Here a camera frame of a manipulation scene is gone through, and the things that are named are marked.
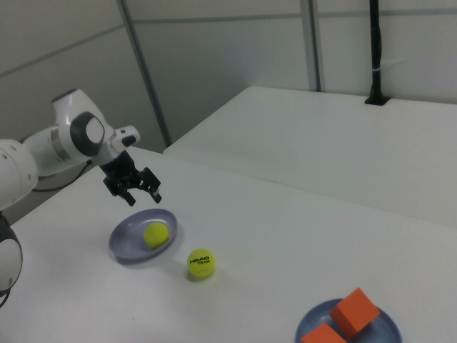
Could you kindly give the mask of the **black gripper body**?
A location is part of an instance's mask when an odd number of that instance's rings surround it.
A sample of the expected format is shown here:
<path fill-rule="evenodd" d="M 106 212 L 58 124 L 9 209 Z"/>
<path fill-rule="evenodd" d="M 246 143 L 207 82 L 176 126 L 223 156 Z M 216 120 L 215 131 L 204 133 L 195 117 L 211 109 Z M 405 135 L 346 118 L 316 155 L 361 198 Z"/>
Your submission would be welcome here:
<path fill-rule="evenodd" d="M 121 152 L 114 160 L 100 166 L 106 180 L 112 184 L 140 184 L 140 171 L 127 151 Z"/>

